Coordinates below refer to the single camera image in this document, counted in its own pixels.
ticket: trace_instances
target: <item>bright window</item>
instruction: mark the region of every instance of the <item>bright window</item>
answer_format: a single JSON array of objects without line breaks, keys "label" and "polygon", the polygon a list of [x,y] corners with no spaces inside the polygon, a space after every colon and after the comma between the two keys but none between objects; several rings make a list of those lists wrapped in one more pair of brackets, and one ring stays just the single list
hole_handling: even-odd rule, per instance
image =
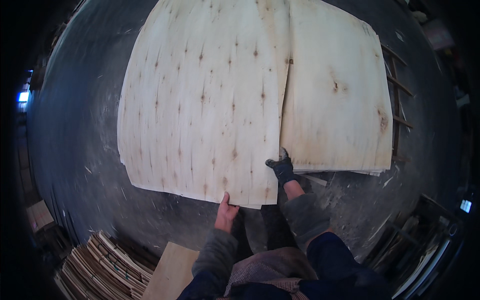
[{"label": "bright window", "polygon": [[18,95],[18,102],[27,102],[29,96],[30,96],[30,92],[21,92]]},{"label": "bright window", "polygon": [[472,206],[472,202],[468,200],[462,200],[462,204],[460,204],[460,209],[466,213],[470,212],[470,207]]}]

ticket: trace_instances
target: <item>concrete floor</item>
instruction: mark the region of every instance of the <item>concrete floor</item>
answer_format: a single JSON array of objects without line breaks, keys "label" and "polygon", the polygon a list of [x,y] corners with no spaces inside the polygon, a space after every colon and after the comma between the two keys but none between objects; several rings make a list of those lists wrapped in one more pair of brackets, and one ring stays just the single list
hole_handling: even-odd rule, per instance
[{"label": "concrete floor", "polygon": [[[218,206],[135,188],[120,163],[116,133],[123,77],[156,1],[87,1],[54,50],[43,90],[28,111],[28,135],[39,192],[51,210],[58,205],[63,223],[62,210],[70,212],[80,241],[88,239],[89,230],[102,229],[160,255],[168,241],[199,250]],[[401,95],[415,126],[410,133],[401,128],[399,154],[410,163],[392,163],[380,177],[318,175],[327,187],[300,181],[331,209],[334,231],[360,262],[381,236],[384,221],[399,211],[408,214],[420,193],[453,205],[460,124],[446,70],[408,10],[392,0],[327,2],[368,22],[407,62],[407,68],[397,67],[398,76],[415,95]],[[285,200],[280,192],[279,202]],[[253,251],[266,249],[259,211],[247,210],[246,223]]]}]

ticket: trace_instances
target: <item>gloved hand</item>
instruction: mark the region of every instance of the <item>gloved hand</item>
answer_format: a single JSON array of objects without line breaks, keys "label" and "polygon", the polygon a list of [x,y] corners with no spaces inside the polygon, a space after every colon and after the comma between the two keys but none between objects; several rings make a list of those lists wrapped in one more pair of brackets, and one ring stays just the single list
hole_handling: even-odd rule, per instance
[{"label": "gloved hand", "polygon": [[295,180],[293,177],[292,161],[290,160],[290,157],[288,157],[288,152],[284,147],[280,148],[278,161],[267,159],[265,164],[273,169],[273,172],[275,172],[275,176],[278,178],[278,183],[280,183],[281,187],[283,187],[285,183]]}]

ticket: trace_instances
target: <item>gray sleeve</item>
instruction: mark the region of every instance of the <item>gray sleeve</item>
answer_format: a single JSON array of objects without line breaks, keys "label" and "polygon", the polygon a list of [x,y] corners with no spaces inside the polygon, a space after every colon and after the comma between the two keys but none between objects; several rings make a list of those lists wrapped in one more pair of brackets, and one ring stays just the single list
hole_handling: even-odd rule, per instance
[{"label": "gray sleeve", "polygon": [[195,277],[201,271],[210,271],[225,281],[230,279],[238,241],[223,230],[211,229],[204,247],[192,267]]},{"label": "gray sleeve", "polygon": [[300,247],[330,227],[330,213],[321,208],[315,194],[287,201],[282,211]]}]

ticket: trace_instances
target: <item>leg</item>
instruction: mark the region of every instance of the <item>leg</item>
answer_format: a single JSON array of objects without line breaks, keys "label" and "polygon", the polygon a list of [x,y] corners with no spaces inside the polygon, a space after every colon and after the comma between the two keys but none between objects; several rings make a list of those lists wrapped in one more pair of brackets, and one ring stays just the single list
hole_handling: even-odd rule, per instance
[{"label": "leg", "polygon": [[267,229],[267,250],[275,250],[283,247],[298,248],[290,226],[277,204],[262,205],[260,212],[262,213],[262,218]]},{"label": "leg", "polygon": [[239,242],[237,254],[235,255],[235,263],[253,255],[250,244],[248,243],[247,232],[245,231],[245,217],[242,208],[240,208],[239,213],[233,220],[231,235]]}]

